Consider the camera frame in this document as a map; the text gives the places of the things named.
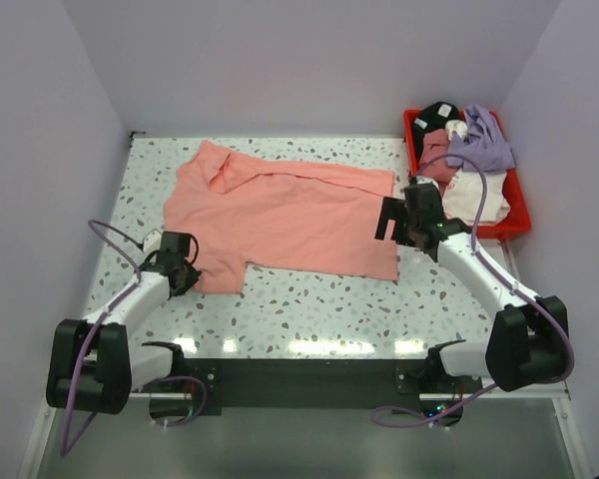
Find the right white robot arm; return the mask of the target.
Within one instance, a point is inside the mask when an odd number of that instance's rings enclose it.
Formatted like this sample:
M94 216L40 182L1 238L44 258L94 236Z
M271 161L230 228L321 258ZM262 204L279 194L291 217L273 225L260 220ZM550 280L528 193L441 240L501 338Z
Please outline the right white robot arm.
M470 226L445 216L434 185L412 184L404 199L384 198L375 236L415 247L441 264L492 321L483 342L457 339L428 350L424 378L431 389L445 392L460 376L474 376L514 391L560 382L572 373L575 358L564 302L540 295L496 263Z

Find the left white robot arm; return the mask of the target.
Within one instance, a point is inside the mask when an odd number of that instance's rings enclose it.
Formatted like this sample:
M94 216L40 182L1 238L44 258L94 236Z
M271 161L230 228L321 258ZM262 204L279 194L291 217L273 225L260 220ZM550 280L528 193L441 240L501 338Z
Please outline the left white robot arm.
M129 337L159 307L198 282L199 243L191 234L164 232L123 291L84 319L56 327L46 385L51 407L118 414L130 393L155 382L165 391L187 379L180 345L148 341L134 348Z

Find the salmon pink t shirt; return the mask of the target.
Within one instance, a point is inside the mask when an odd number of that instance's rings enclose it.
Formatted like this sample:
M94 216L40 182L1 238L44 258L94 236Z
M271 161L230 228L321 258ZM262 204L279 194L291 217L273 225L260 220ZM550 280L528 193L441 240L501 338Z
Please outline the salmon pink t shirt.
M209 141L177 170L164 228L199 243L201 293L238 293L248 264L393 281L395 243L375 239L390 171L266 161Z

